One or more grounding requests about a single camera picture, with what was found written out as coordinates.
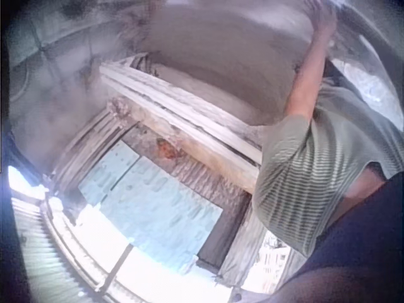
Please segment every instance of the hand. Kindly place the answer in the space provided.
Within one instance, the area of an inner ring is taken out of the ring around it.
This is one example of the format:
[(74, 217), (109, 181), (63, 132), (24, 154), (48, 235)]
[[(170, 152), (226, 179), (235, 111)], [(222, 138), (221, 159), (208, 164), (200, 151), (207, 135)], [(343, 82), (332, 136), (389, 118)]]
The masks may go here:
[(306, 3), (311, 9), (310, 21), (314, 36), (329, 41), (336, 30), (335, 7), (324, 3), (324, 0), (306, 0)]

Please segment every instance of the corrugated metal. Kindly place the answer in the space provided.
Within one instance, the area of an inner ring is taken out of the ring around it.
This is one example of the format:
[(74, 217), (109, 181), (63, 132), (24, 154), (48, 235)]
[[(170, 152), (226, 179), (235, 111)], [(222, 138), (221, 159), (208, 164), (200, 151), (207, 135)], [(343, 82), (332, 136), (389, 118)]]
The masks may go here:
[(79, 190), (87, 202), (94, 206), (105, 199), (137, 159), (139, 155), (119, 140), (80, 183)]
[(141, 157), (102, 202), (100, 211), (136, 247), (179, 271), (192, 262), (222, 209)]
[(90, 297), (93, 290), (80, 283), (57, 250), (37, 206), (13, 200), (16, 227), (33, 296), (38, 303), (104, 302)]

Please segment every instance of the wooden frame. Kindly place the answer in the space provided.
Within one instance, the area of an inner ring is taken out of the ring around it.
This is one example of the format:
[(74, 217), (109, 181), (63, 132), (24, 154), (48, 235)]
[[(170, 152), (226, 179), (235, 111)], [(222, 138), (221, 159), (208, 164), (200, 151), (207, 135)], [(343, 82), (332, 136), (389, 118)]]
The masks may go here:
[(117, 64), (100, 68), (104, 83), (131, 102), (131, 116), (253, 193), (262, 153), (251, 126), (156, 77)]
[(96, 115), (65, 147), (50, 175), (51, 190), (67, 193), (78, 186), (90, 169), (132, 126), (122, 127), (107, 110)]
[[(259, 131), (192, 93), (117, 63), (100, 67), (102, 80), (123, 95), (129, 118), (221, 173), (249, 193), (254, 192), (261, 164)], [(266, 229), (248, 206), (243, 223), (217, 276), (241, 287), (262, 245)]]

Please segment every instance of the wooden beam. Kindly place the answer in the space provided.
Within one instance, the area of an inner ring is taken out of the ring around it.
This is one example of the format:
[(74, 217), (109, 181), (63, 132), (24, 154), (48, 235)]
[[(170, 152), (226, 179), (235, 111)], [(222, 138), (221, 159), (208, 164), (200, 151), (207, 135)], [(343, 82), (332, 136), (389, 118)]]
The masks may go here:
[(266, 228), (250, 204), (216, 281), (229, 287), (242, 287), (262, 246), (265, 233)]
[[(100, 68), (102, 80), (124, 97), (130, 117), (141, 121), (174, 146), (254, 192), (261, 143), (252, 127), (189, 92), (156, 77), (117, 64)], [(254, 264), (266, 229), (248, 206), (217, 281), (241, 287)]]
[(229, 147), (261, 164), (261, 142), (251, 126), (209, 102), (170, 83), (141, 71), (116, 64), (103, 64), (100, 72), (110, 79), (141, 93), (152, 102), (201, 128)]
[(103, 76), (102, 79), (104, 83), (127, 97), (120, 98), (120, 102), (130, 106), (132, 119), (141, 121), (174, 146), (182, 148), (210, 169), (222, 174), (245, 191), (253, 193), (258, 177), (258, 168), (253, 162), (185, 119), (167, 112), (161, 105), (142, 94), (108, 77)]
[(108, 274), (107, 278), (104, 281), (104, 284), (100, 287), (100, 294), (106, 293), (108, 287), (111, 285), (112, 281), (114, 281), (114, 278), (116, 277), (116, 274), (118, 271), (121, 269), (122, 264), (124, 264), (126, 258), (129, 256), (129, 253), (132, 251), (133, 245), (128, 244), (128, 246), (125, 247), (125, 250), (119, 257), (117, 263), (114, 265), (113, 269), (111, 272)]
[(60, 170), (62, 170), (64, 165), (66, 164), (68, 156), (70, 156), (70, 153), (73, 152), (72, 149), (74, 148), (74, 146), (77, 145), (79, 141), (86, 134), (88, 134), (98, 123), (100, 123), (100, 121), (102, 121), (108, 114), (109, 113), (107, 109), (101, 110), (99, 114), (94, 116), (94, 118), (91, 119), (90, 122), (87, 123), (87, 125), (81, 131), (79, 131), (79, 133), (73, 138), (73, 140), (71, 140), (70, 143), (64, 148), (63, 153), (54, 163), (54, 170), (52, 171), (51, 175), (56, 175), (60, 173)]

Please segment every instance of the person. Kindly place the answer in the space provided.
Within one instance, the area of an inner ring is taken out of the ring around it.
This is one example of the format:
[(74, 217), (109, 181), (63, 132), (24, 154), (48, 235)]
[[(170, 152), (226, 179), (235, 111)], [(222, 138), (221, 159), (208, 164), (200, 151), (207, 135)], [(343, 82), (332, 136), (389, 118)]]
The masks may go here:
[(309, 4), (312, 41), (284, 118), (268, 130), (252, 197), (264, 226), (307, 258), (328, 227), (404, 171), (403, 133), (340, 73), (323, 78), (336, 12)]
[(404, 302), (404, 174), (338, 219), (297, 271), (260, 303)]

